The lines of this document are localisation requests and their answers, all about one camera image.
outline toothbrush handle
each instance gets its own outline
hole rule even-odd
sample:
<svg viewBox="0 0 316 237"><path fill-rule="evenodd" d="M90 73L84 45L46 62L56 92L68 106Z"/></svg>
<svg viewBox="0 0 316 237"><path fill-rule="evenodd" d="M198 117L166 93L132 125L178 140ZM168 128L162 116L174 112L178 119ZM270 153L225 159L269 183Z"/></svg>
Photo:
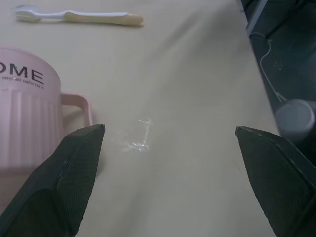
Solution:
<svg viewBox="0 0 316 237"><path fill-rule="evenodd" d="M64 19L71 22L112 23L129 26L141 25L144 21L142 16L131 13L128 13L125 16L88 16L66 12Z"/></svg>

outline white toothbrush head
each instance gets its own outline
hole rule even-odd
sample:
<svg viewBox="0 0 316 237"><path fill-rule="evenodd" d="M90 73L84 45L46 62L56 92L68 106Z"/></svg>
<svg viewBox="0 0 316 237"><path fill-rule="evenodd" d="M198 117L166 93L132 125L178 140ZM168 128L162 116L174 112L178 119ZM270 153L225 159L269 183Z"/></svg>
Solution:
<svg viewBox="0 0 316 237"><path fill-rule="evenodd" d="M36 16L37 6L34 5L19 5L12 9L17 20L28 21L28 22L37 22L40 20Z"/></svg>

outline beige table surface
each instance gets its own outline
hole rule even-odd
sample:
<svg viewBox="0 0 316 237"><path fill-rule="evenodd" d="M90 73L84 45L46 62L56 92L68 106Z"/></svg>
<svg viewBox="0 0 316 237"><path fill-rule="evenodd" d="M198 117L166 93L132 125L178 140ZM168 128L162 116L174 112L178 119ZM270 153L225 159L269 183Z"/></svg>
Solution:
<svg viewBox="0 0 316 237"><path fill-rule="evenodd" d="M145 27L21 23L19 4L129 11ZM234 0L2 0L0 30L1 46L44 58L106 125L78 237L274 236L234 135L277 133Z"/></svg>

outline dark floor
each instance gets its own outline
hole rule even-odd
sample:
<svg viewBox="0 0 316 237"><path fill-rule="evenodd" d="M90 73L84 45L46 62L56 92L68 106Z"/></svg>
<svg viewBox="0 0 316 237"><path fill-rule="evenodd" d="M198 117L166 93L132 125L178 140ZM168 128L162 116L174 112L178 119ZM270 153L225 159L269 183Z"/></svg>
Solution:
<svg viewBox="0 0 316 237"><path fill-rule="evenodd" d="M243 5L249 0L242 0ZM258 0L246 9L249 18ZM253 32L266 35L294 6L295 0L269 0ZM269 50L267 40L250 36L259 63ZM316 2L308 3L280 30L270 37L271 51L262 60L262 66L270 82L286 99L316 101ZM273 93L262 73L272 109L280 101Z"/></svg>

